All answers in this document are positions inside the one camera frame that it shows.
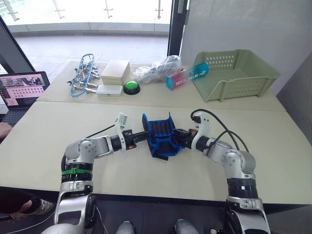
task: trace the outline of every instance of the white wall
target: white wall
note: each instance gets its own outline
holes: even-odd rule
[[[191,0],[181,55],[249,49],[281,72],[277,94],[312,50],[311,0]]]

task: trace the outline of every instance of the keyboard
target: keyboard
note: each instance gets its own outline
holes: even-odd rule
[[[22,111],[8,111],[5,117],[3,118],[2,122],[16,124],[26,113],[27,110]]]

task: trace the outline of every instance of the cardboard box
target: cardboard box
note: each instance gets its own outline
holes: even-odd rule
[[[127,60],[110,60],[101,74],[104,85],[124,85],[130,73]]]

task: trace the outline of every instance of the laptop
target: laptop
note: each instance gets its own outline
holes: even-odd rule
[[[2,122],[14,126],[49,85],[45,72],[0,75],[0,96],[9,109]]]

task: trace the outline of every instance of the laptop screen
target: laptop screen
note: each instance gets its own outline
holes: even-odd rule
[[[0,95],[9,110],[30,107],[50,85],[45,72],[0,76]]]

